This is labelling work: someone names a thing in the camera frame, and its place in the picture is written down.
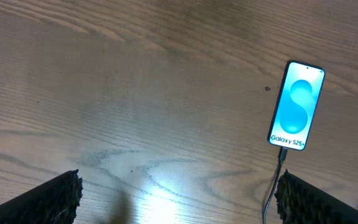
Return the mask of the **blue Galaxy smartphone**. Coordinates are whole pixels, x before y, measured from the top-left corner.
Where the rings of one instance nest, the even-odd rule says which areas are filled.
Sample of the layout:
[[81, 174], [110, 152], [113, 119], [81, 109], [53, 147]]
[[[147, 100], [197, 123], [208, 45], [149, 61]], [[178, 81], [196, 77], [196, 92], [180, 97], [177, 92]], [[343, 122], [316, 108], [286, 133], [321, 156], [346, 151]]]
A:
[[307, 145], [323, 88], [323, 68], [289, 60], [283, 74], [267, 142], [302, 151]]

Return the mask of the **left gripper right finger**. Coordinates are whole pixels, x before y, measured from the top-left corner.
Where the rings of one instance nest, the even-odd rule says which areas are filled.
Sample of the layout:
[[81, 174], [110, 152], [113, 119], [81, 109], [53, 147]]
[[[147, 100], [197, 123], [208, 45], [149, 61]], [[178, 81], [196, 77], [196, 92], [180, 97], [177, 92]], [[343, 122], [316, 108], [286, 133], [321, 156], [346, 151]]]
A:
[[289, 172], [279, 178], [275, 198], [284, 224], [358, 224], [357, 209]]

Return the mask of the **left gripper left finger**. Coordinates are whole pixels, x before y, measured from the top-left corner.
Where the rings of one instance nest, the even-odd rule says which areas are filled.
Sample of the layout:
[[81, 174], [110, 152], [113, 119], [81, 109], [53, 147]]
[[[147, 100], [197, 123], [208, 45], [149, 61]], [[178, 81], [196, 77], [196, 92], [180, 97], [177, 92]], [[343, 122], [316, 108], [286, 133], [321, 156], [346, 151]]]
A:
[[67, 223], [76, 218], [83, 179], [69, 170], [0, 205], [0, 223]]

